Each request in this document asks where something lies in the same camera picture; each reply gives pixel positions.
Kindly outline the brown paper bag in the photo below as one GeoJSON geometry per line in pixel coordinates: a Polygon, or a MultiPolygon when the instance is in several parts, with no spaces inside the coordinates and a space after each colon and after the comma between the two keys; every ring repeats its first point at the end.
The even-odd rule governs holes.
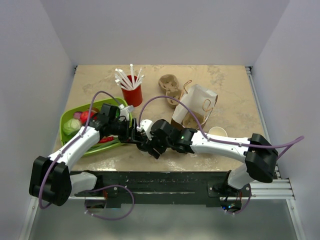
{"type": "Polygon", "coordinates": [[[179,130],[186,128],[182,125],[182,121],[187,113],[195,118],[198,124],[196,130],[204,127],[218,101],[217,93],[199,84],[190,85],[191,82],[189,80],[183,85],[183,96],[179,100],[181,103],[175,107],[171,117],[170,124],[179,130]],[[194,113],[203,116],[202,124],[196,119],[194,113]]]}

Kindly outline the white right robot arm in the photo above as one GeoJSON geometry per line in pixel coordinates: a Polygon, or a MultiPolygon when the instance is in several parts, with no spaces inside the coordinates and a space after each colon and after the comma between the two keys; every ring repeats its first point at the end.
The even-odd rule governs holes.
{"type": "Polygon", "coordinates": [[[213,154],[241,162],[240,167],[227,172],[223,183],[216,186],[217,191],[227,196],[235,196],[253,181],[271,183],[274,179],[278,152],[260,134],[231,142],[229,137],[202,133],[193,128],[178,129],[164,119],[142,120],[136,130],[143,137],[139,149],[156,159],[172,149],[181,154],[213,154]]]}

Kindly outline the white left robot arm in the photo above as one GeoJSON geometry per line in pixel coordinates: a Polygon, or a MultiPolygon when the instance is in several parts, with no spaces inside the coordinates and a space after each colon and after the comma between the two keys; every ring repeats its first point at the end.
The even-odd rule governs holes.
{"type": "Polygon", "coordinates": [[[69,197],[81,192],[99,196],[104,184],[94,173],[71,174],[71,170],[104,137],[114,135],[120,141],[132,141],[135,128],[130,113],[133,109],[132,105],[104,103],[99,112],[89,113],[84,126],[63,147],[47,157],[38,156],[34,160],[29,194],[56,206],[62,206],[69,197]]]}

